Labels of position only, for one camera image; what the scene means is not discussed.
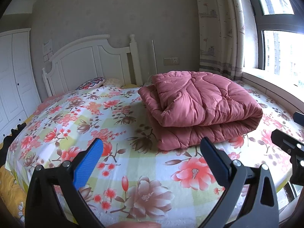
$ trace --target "white wooden headboard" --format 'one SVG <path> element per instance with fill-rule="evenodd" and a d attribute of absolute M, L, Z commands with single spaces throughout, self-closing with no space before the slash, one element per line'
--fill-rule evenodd
<path fill-rule="evenodd" d="M 131 83 L 134 73 L 136 84 L 143 84 L 135 35 L 130 35 L 130 46 L 113 48 L 108 42 L 109 34 L 77 39 L 59 49 L 49 61 L 52 70 L 42 77 L 48 96 L 75 90 L 95 77 L 116 78 L 123 84 Z"/>

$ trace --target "wardrobe door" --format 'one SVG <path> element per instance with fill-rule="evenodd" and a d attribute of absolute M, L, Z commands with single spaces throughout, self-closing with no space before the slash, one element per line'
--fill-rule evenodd
<path fill-rule="evenodd" d="M 0 97 L 9 121 L 23 111 L 12 60 L 12 34 L 0 37 Z"/>
<path fill-rule="evenodd" d="M 9 121 L 6 117 L 3 105 L 0 100 L 0 130 L 3 129 L 5 127 L 5 125 L 7 125 L 8 123 L 9 123 Z"/>
<path fill-rule="evenodd" d="M 12 42 L 16 84 L 27 117 L 31 116 L 40 104 L 32 74 L 28 36 L 29 32 L 14 33 Z"/>

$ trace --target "bay window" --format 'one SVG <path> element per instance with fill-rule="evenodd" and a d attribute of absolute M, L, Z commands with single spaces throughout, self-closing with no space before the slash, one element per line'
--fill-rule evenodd
<path fill-rule="evenodd" d="M 258 37 L 258 68 L 304 88 L 304 12 L 295 0 L 250 0 Z"/>

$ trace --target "bedpost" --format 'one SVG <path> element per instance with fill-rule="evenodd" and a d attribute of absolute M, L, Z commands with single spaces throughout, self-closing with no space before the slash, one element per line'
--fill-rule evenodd
<path fill-rule="evenodd" d="M 45 68 L 42 68 L 42 78 L 43 78 L 45 87 L 47 89 L 48 96 L 51 97 L 51 96 L 53 96 L 53 94 L 52 94 L 52 91 L 51 91 L 50 83 L 49 83 L 46 75 L 47 75 L 47 73 L 45 72 Z"/>
<path fill-rule="evenodd" d="M 134 68 L 134 73 L 135 73 L 136 84 L 138 86 L 142 86 L 143 80 L 141 77 L 139 54 L 138 54 L 138 48 L 137 48 L 137 43 L 135 41 L 134 34 L 130 35 L 130 40 L 131 40 L 130 41 L 130 51 L 131 51 L 132 60 L 133 60 L 133 68 Z"/>

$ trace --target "patterned pillow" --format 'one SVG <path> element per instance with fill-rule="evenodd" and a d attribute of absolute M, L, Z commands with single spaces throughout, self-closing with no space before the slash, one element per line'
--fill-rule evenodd
<path fill-rule="evenodd" d="M 102 84 L 105 82 L 104 77 L 96 77 L 93 80 L 86 81 L 82 85 L 76 88 L 76 90 L 81 90 L 81 89 L 95 89 L 99 88 L 102 86 Z"/>

